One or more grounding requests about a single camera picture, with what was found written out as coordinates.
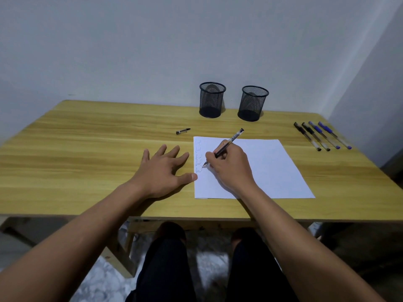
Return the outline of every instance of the person's left hand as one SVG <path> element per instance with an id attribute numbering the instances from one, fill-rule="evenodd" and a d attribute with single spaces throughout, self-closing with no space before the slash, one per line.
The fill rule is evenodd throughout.
<path id="1" fill-rule="evenodd" d="M 162 145 L 150 159 L 148 149 L 144 150 L 141 164 L 134 176 L 128 181 L 141 188 L 144 198 L 162 197 L 181 185 L 195 181 L 198 176 L 195 173 L 186 173 L 175 176 L 174 172 L 181 167 L 189 157 L 185 152 L 176 158 L 179 146 L 175 146 L 170 152 L 165 153 L 166 145 Z"/>

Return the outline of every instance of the hand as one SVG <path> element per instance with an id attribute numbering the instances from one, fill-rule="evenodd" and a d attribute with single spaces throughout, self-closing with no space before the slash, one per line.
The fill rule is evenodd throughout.
<path id="1" fill-rule="evenodd" d="M 185 152 L 176 158 L 179 146 L 175 146 L 170 152 L 164 154 L 166 145 L 162 145 L 150 159 L 148 149 L 144 150 L 141 164 L 128 183 L 134 183 L 143 191 L 144 198 L 162 197 L 181 185 L 195 181 L 198 176 L 195 173 L 186 173 L 175 176 L 174 172 L 180 168 L 189 157 Z"/>
<path id="2" fill-rule="evenodd" d="M 214 152 L 217 152 L 225 142 L 227 140 L 221 142 Z M 206 152 L 205 157 L 207 162 L 215 169 L 221 182 L 235 193 L 240 194 L 242 187 L 256 185 L 248 157 L 238 145 L 229 144 L 225 152 L 218 158 L 212 152 Z"/>

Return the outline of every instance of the table top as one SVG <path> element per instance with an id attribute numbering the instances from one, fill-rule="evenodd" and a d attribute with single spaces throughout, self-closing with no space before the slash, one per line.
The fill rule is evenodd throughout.
<path id="1" fill-rule="evenodd" d="M 317 152 L 293 123 L 322 121 L 315 113 L 264 111 L 257 122 L 227 109 L 216 119 L 198 107 L 62 101 L 0 148 L 0 215 L 78 215 L 137 170 L 144 148 L 161 144 L 190 157 L 193 137 L 279 139 L 316 198 L 275 199 L 292 217 L 317 221 L 403 220 L 403 191 L 356 148 Z M 175 131 L 191 128 L 187 133 Z M 134 216 L 156 219 L 249 219 L 236 199 L 195 199 L 194 183 Z"/>

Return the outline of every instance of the white paper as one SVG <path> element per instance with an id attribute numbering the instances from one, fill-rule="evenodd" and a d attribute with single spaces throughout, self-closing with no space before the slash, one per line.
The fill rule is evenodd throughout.
<path id="1" fill-rule="evenodd" d="M 214 169 L 202 165 L 205 153 L 213 151 L 221 138 L 194 137 L 195 198 L 238 198 L 216 178 Z M 271 198 L 315 198 L 279 140 L 236 139 L 248 155 L 253 177 Z"/>

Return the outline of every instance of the black mesh pen holder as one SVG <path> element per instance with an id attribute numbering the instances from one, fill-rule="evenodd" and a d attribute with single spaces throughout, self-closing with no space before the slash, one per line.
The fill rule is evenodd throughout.
<path id="1" fill-rule="evenodd" d="M 257 86 L 242 88 L 242 99 L 239 105 L 238 116 L 244 121 L 255 122 L 259 119 L 266 96 L 269 91 Z"/>
<path id="2" fill-rule="evenodd" d="M 200 84 L 200 109 L 201 116 L 215 118 L 221 115 L 222 97 L 225 86 L 217 82 L 204 82 Z"/>

